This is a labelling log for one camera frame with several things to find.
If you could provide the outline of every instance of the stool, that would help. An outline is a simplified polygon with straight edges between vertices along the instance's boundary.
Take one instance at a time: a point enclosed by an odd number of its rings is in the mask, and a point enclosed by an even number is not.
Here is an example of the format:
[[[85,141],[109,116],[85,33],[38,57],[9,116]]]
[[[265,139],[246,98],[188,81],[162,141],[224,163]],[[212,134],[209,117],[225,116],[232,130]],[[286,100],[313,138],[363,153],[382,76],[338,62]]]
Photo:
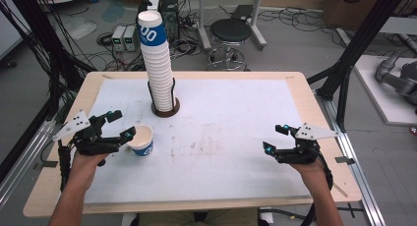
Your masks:
[[[209,35],[223,46],[211,51],[207,67],[214,66],[223,71],[234,71],[244,67],[244,71],[249,71],[243,54],[232,48],[232,46],[242,45],[249,40],[251,28],[245,22],[235,19],[219,20],[211,25]]]

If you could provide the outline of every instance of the cardboard box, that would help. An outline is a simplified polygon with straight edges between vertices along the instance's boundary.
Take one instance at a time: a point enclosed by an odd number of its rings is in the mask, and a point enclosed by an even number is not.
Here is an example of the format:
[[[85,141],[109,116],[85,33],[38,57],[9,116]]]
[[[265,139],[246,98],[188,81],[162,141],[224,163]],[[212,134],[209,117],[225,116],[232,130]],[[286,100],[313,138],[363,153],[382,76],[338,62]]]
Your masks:
[[[327,0],[323,22],[329,27],[358,29],[378,0]]]
[[[265,7],[294,7],[304,9],[322,9],[327,0],[262,0]]]

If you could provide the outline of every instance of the floor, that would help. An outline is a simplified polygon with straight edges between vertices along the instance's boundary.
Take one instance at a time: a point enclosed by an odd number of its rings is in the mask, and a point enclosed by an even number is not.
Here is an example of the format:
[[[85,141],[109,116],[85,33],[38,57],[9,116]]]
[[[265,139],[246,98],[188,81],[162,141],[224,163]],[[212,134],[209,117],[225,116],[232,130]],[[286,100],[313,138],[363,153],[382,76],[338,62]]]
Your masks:
[[[77,41],[91,62],[99,69],[111,62],[111,57],[104,53],[98,57],[94,53],[104,51],[96,44],[97,37],[112,31],[119,24],[133,22],[136,12],[135,4],[121,3],[116,0],[101,0],[92,4],[88,0],[62,4],[58,7],[63,17],[84,18],[94,21],[97,30]],[[233,12],[233,7],[226,8]],[[220,8],[206,10],[206,23],[226,18],[228,15]],[[258,27],[266,39],[268,46],[260,51],[255,42],[249,41],[240,46],[245,55],[248,68],[252,71],[299,71],[306,78],[330,67],[343,53],[340,38],[329,29],[297,25],[291,26],[275,13],[264,13],[259,18]],[[390,35],[381,34],[370,45],[367,54],[389,55],[399,48],[404,51],[403,57],[414,57],[411,51],[398,42],[388,40]],[[172,61],[174,71],[203,71],[206,68],[208,55],[205,53],[186,55]],[[34,56],[24,45],[19,45],[10,53],[18,66],[7,67],[0,64],[0,161],[14,146],[35,114],[48,98],[48,77],[41,71]],[[135,53],[125,54],[124,58],[135,57]],[[322,82],[312,85],[318,88]],[[352,73],[348,102],[346,108],[347,134],[354,146],[358,160],[373,191],[374,197],[382,212],[386,225],[417,225],[417,177],[410,173],[417,167],[417,151],[415,137],[411,136],[406,126],[386,125],[355,73]],[[39,174],[38,170],[30,169],[16,187],[5,206],[0,210],[2,225],[46,225],[45,218],[26,218],[22,214],[23,207]],[[308,205],[285,206],[281,209],[294,213],[306,214]],[[353,202],[352,207],[360,208],[361,204]],[[362,212],[341,211],[345,225],[368,225]],[[274,225],[299,225],[298,219],[275,214]],[[120,225],[122,215],[85,215],[83,225]]]

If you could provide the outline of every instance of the human arm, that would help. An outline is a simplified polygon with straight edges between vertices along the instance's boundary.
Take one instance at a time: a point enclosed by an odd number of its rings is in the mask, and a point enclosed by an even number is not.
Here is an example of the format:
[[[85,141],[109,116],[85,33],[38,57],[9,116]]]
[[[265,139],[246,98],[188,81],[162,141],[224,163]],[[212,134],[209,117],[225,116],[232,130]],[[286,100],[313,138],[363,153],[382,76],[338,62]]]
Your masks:
[[[323,164],[317,159],[308,165],[291,165],[303,179],[304,184],[312,195],[316,208],[316,217],[319,226],[343,225],[337,207],[328,189],[328,182]]]
[[[49,226],[81,225],[84,197],[94,179],[98,162],[107,155],[86,156],[76,153],[69,180],[49,220]]]

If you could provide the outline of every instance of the wooden table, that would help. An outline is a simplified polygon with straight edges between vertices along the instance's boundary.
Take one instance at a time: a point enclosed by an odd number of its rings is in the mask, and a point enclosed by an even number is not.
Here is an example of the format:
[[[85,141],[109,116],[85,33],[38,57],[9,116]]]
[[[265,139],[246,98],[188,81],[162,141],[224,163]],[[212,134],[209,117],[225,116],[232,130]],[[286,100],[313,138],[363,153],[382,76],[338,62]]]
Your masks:
[[[75,100],[68,117],[72,118],[81,108],[89,113],[104,80],[111,79],[146,79],[145,72],[93,72],[89,73]],[[312,94],[305,77],[295,72],[174,72],[176,79],[186,80],[286,80],[298,113],[303,122],[328,127],[315,96]],[[345,163],[336,163],[335,157],[342,153],[335,139],[319,141],[322,152],[334,177],[331,191],[337,202],[358,201],[361,193],[349,168]],[[48,160],[58,160],[57,145],[54,145]],[[28,217],[50,216],[59,198],[60,171],[57,168],[44,168],[30,194],[24,208]],[[202,200],[176,202],[129,202],[111,204],[86,204],[84,213],[125,213],[188,209],[213,209],[233,207],[257,207],[283,204],[302,204],[312,202],[310,198],[247,198],[232,200]]]

